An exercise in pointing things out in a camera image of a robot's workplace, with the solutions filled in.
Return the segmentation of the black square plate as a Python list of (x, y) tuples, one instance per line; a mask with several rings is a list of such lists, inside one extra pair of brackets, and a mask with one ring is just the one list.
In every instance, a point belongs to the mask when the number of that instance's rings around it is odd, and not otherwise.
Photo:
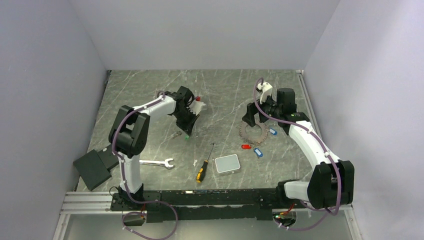
[(112, 177), (99, 154), (91, 150), (73, 162), (78, 174), (89, 191), (93, 191)]
[(119, 164), (119, 159), (112, 152), (111, 144), (99, 150), (97, 154), (109, 172)]

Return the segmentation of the small detached silver key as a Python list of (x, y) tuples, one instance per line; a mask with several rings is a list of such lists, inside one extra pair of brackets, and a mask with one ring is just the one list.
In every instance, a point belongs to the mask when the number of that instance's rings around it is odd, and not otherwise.
[(172, 134), (172, 136), (171, 136), (171, 139), (175, 139), (175, 138), (177, 138), (178, 136), (181, 136), (183, 133), (181, 132), (181, 131), (177, 131), (177, 132), (175, 132), (175, 133), (173, 133)]

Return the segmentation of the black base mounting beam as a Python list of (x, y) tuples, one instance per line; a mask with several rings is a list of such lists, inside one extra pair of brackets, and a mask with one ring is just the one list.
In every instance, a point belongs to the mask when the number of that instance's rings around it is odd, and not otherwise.
[(256, 219), (268, 221), (279, 212), (303, 209), (299, 200), (277, 188), (144, 190), (136, 202), (119, 190), (112, 194), (112, 212), (143, 212), (147, 223), (189, 220)]

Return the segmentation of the black square plate rear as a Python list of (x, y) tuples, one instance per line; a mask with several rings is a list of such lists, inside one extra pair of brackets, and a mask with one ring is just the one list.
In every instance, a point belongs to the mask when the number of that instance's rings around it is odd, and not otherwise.
[(119, 159), (112, 152), (111, 144), (99, 150), (97, 154), (109, 172), (119, 164)]

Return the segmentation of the yellow black screwdriver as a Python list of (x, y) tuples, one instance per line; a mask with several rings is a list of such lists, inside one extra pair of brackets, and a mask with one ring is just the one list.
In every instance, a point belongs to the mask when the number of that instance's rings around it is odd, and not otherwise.
[(205, 176), (206, 176), (207, 167), (208, 167), (209, 160), (210, 160), (210, 157), (211, 157), (211, 154), (212, 154), (212, 151), (213, 151), (214, 146), (215, 146), (215, 143), (213, 142), (211, 144), (211, 149), (210, 149), (210, 151), (208, 153), (207, 158), (203, 161), (203, 164), (200, 167), (200, 169), (199, 169), (199, 171), (198, 171), (198, 173), (196, 175), (195, 180), (196, 180), (197, 183), (201, 183), (204, 180)]

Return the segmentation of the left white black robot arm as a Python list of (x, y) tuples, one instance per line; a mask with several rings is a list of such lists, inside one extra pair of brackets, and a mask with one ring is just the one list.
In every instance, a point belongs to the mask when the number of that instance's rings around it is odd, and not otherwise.
[(150, 125), (164, 116), (174, 116), (176, 126), (191, 136), (205, 106), (189, 88), (181, 86), (176, 92), (160, 91), (154, 100), (143, 105), (120, 107), (108, 140), (119, 162), (119, 192), (129, 209), (137, 210), (144, 203), (140, 155), (147, 144)]

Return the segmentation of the silver open-end wrench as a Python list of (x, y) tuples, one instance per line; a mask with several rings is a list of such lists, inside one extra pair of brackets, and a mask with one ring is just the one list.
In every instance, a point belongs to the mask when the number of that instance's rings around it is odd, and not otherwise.
[(139, 163), (141, 165), (150, 165), (150, 166), (160, 166), (164, 167), (166, 169), (172, 169), (175, 166), (171, 163), (174, 161), (173, 158), (167, 158), (165, 160), (146, 160), (146, 159), (140, 159)]

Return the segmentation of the black square plate front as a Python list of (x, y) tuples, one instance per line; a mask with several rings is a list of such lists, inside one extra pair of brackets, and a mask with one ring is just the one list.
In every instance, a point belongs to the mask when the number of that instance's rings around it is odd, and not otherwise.
[(73, 162), (78, 174), (89, 191), (93, 191), (112, 177), (99, 154), (91, 150)]

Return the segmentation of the grey rectangular tin box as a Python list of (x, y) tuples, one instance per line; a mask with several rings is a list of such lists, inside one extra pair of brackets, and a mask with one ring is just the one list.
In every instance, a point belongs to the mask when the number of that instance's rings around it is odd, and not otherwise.
[(241, 168), (239, 158), (236, 154), (217, 157), (215, 160), (216, 171), (219, 174), (234, 172)]

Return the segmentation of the aluminium extrusion rail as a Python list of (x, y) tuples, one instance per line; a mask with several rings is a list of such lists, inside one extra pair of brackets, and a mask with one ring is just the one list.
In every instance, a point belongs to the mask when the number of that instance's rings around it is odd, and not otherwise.
[(60, 214), (109, 214), (112, 198), (108, 192), (67, 192)]

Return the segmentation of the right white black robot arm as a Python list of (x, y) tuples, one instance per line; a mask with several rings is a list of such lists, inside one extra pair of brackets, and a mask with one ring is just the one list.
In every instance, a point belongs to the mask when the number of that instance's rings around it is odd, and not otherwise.
[(297, 109), (292, 88), (279, 88), (272, 98), (272, 86), (266, 82), (254, 88), (254, 102), (246, 107), (242, 121), (253, 127), (268, 120), (277, 122), (284, 133), (302, 150), (310, 166), (309, 181), (285, 180), (278, 183), (276, 203), (289, 207), (295, 200), (309, 203), (312, 208), (335, 213), (354, 199), (355, 168), (348, 160), (341, 160), (318, 136), (309, 117)]

